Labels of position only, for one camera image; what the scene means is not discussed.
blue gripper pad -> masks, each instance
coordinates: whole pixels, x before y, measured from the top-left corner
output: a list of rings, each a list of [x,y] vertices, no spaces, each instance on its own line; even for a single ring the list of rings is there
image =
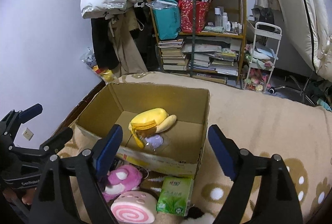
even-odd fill
[[[232,181],[238,175],[239,148],[227,139],[217,125],[209,127],[208,139],[224,174]]]
[[[122,128],[119,125],[114,125],[108,135],[98,140],[92,148],[93,167],[96,170],[97,180],[107,175],[121,142]]]
[[[19,113],[20,123],[24,124],[32,118],[40,115],[43,111],[43,107],[40,104],[36,104],[30,108],[27,108],[25,111]]]

teal bag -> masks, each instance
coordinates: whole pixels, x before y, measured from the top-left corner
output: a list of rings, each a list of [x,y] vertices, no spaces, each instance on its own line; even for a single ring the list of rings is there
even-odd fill
[[[159,39],[176,39],[181,31],[179,7],[170,9],[153,9]]]

banana plush toy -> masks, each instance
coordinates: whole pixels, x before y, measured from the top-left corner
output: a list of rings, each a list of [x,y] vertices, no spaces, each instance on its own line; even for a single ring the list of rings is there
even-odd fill
[[[137,145],[143,149],[144,144],[138,136],[149,138],[169,129],[175,121],[176,115],[168,115],[164,109],[155,108],[136,115],[130,121],[128,128]]]

wall outlet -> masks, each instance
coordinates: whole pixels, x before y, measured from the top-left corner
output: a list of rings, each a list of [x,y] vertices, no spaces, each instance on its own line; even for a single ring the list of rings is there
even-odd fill
[[[32,133],[32,131],[28,128],[25,129],[25,131],[23,132],[23,136],[29,141],[31,140],[32,136],[34,134]]]

wooden baseboard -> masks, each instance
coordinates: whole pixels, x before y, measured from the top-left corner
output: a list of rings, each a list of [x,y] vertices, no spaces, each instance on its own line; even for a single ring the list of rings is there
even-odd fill
[[[105,86],[105,82],[101,81],[95,88],[91,90],[90,93],[70,112],[67,118],[59,125],[57,130],[54,133],[59,132],[64,127],[69,126],[78,116],[79,114],[85,109],[85,107],[90,103],[93,97],[99,93],[101,89]]]

